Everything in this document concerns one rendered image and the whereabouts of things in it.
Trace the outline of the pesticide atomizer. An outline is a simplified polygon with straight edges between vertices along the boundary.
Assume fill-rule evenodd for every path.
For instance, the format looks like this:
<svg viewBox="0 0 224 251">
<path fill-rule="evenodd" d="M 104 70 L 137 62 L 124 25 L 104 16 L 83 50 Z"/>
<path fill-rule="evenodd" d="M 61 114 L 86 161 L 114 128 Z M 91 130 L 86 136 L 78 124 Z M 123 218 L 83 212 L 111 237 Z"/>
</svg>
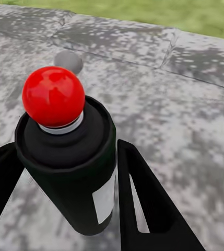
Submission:
<svg viewBox="0 0 224 251">
<path fill-rule="evenodd" d="M 106 107 L 85 95 L 78 54 L 60 51 L 53 62 L 23 85 L 17 157 L 73 229 L 94 236 L 112 218 L 116 127 Z"/>
</svg>

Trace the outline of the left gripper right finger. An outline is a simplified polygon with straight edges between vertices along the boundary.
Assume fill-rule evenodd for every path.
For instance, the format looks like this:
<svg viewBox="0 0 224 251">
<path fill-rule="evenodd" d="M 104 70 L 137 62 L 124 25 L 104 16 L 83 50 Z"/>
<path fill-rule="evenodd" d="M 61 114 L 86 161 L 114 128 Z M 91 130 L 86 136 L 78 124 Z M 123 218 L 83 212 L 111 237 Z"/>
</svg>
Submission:
<svg viewBox="0 0 224 251">
<path fill-rule="evenodd" d="M 205 251 L 137 148 L 117 140 L 121 251 Z M 150 233 L 137 228 L 130 182 Z"/>
</svg>

